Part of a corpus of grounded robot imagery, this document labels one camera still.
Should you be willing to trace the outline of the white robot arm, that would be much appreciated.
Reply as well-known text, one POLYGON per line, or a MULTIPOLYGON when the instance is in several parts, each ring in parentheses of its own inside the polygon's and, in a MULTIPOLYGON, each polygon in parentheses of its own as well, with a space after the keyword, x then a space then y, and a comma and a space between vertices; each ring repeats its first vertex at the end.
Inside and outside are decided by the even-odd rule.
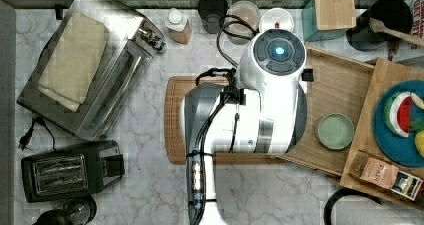
POLYGON ((216 152, 282 155, 306 127, 307 100, 300 85, 304 43, 292 32, 268 29, 249 43, 234 69, 213 68, 227 85, 198 81, 181 102, 190 225, 222 225, 214 182, 216 152))

